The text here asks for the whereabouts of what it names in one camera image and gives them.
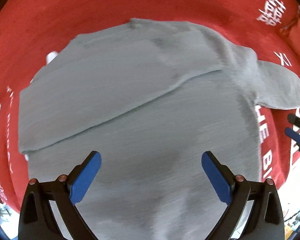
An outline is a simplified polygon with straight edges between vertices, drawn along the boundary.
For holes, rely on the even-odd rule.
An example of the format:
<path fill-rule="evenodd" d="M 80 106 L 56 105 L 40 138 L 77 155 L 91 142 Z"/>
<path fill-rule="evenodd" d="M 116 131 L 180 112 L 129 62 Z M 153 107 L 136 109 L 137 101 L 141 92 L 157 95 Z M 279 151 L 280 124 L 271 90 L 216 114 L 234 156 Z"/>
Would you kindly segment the red printed bedspread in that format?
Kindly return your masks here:
<path fill-rule="evenodd" d="M 189 21 L 300 77 L 300 59 L 280 33 L 299 8 L 296 0 L 8 0 L 0 12 L 0 198 L 20 210 L 28 174 L 17 146 L 19 92 L 49 52 L 131 18 Z"/>

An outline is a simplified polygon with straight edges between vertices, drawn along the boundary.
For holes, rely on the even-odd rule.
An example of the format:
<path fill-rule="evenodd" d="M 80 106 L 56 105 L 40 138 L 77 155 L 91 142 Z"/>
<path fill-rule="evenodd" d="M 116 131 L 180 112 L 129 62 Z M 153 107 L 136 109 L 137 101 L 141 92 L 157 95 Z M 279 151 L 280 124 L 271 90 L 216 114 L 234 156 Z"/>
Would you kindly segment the grey knit sweater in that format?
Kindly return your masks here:
<path fill-rule="evenodd" d="M 300 107 L 300 78 L 208 27 L 134 18 L 78 35 L 21 91 L 19 151 L 42 181 L 100 152 L 79 207 L 99 239 L 204 239 L 225 206 L 201 156 L 259 180 L 257 105 Z"/>

